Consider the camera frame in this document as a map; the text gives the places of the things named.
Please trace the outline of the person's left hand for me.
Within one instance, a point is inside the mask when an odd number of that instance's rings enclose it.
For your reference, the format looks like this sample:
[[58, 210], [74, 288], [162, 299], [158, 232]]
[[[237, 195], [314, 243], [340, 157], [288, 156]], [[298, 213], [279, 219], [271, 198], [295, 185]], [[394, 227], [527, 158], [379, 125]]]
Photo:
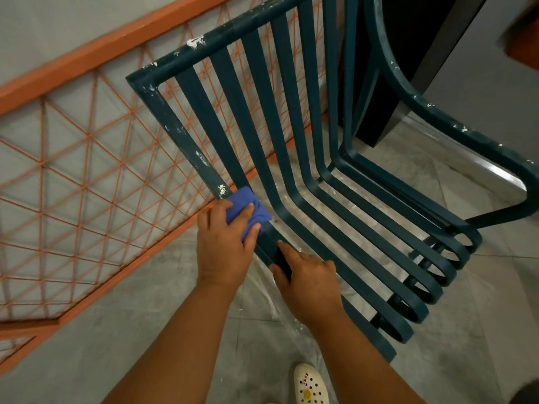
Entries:
[[227, 226], [210, 226], [211, 209], [202, 210], [197, 217], [196, 286], [217, 289], [233, 298], [253, 258], [253, 253], [244, 252], [242, 236], [254, 204], [248, 203]]

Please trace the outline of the person's right hand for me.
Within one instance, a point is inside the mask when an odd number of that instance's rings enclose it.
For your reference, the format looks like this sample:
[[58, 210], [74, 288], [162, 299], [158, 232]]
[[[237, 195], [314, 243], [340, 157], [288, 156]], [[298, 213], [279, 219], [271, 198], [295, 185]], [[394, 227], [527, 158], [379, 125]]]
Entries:
[[345, 321], [347, 315], [334, 263], [297, 251], [283, 241], [278, 241], [278, 248], [291, 269], [290, 290], [281, 293], [281, 297], [294, 317], [311, 333], [326, 331]]

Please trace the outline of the dark green metal slatted chair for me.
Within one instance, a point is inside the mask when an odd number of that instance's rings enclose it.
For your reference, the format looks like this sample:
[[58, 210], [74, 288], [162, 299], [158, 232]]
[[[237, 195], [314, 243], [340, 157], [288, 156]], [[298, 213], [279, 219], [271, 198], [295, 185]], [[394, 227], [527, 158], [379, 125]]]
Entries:
[[[363, 0], [370, 42], [360, 95], [354, 104], [358, 0], [345, 0], [342, 91], [342, 140], [339, 140], [337, 1], [322, 0], [328, 140], [325, 162], [312, 0], [268, 0], [186, 45], [129, 74], [125, 79], [158, 121], [207, 188], [218, 199], [232, 191], [203, 154], [159, 90], [175, 79], [217, 152], [237, 191], [249, 187], [238, 156], [213, 109], [195, 66], [209, 59], [251, 156], [262, 188], [278, 220], [324, 260], [374, 310], [365, 318], [344, 296], [345, 312], [388, 362], [396, 351], [383, 333], [402, 344], [421, 323], [482, 244], [480, 229], [529, 217], [539, 211], [539, 166], [517, 152], [468, 128], [424, 99], [406, 79], [391, 50], [382, 0]], [[302, 183], [327, 210], [336, 214], [407, 276], [400, 280], [305, 199], [294, 179], [281, 116], [274, 98], [259, 30], [270, 25]], [[240, 41], [286, 194], [292, 203], [341, 246], [388, 291], [385, 299], [348, 267], [322, 239], [286, 208], [234, 67], [229, 47]], [[400, 100], [418, 117], [464, 148], [505, 169], [525, 187], [516, 205], [463, 219], [368, 160], [352, 146], [382, 75]]]

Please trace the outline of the person's right forearm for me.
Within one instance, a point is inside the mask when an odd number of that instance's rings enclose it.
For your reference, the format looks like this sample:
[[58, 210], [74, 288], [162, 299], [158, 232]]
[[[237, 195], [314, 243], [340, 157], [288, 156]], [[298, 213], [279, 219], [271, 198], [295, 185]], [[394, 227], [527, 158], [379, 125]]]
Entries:
[[339, 404], [426, 404], [344, 312], [308, 328]]

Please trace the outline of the person's left forearm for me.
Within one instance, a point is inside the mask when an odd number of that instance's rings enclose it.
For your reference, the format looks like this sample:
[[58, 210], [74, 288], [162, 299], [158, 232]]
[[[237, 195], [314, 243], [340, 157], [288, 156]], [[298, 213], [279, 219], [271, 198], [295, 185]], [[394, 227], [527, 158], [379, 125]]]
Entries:
[[198, 283], [102, 404], [205, 404], [238, 288]]

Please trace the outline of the clear plastic sheet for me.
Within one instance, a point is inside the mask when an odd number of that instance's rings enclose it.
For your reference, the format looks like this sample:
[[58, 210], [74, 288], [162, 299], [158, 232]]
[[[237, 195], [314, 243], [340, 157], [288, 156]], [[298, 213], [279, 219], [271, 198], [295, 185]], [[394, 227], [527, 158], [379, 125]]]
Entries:
[[294, 318], [271, 271], [255, 261], [243, 286], [237, 359], [239, 404], [296, 404], [294, 370], [314, 367], [337, 404], [327, 368], [311, 332]]

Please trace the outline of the white perforated clog shoe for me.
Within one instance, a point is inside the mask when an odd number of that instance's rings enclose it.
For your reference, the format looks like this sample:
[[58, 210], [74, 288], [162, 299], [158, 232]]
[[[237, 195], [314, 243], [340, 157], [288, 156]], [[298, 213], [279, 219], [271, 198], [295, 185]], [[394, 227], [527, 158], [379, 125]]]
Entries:
[[309, 364], [298, 364], [293, 373], [296, 404], [329, 404], [329, 394], [321, 374]]

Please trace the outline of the orange metal lattice railing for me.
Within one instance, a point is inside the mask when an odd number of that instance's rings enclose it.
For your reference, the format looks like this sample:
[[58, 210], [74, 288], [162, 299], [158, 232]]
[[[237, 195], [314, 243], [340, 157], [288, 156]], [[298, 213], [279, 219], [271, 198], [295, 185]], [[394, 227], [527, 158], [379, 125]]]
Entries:
[[125, 77], [267, 0], [176, 0], [0, 87], [0, 377], [212, 195]]

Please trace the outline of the black pillar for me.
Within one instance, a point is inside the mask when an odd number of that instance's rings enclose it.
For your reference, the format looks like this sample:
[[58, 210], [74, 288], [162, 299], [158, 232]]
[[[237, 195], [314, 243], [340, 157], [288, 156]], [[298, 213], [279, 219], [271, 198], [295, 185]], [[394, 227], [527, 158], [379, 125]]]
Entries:
[[[382, 0], [387, 38], [401, 72], [424, 93], [486, 0]], [[379, 75], [356, 138], [378, 145], [408, 115]]]

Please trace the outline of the brown wooden furniture piece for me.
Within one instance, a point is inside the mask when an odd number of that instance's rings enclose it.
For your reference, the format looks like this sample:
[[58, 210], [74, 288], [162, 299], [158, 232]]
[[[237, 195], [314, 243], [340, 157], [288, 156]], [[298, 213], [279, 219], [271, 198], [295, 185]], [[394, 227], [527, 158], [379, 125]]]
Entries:
[[539, 3], [531, 5], [509, 28], [505, 53], [539, 72]]

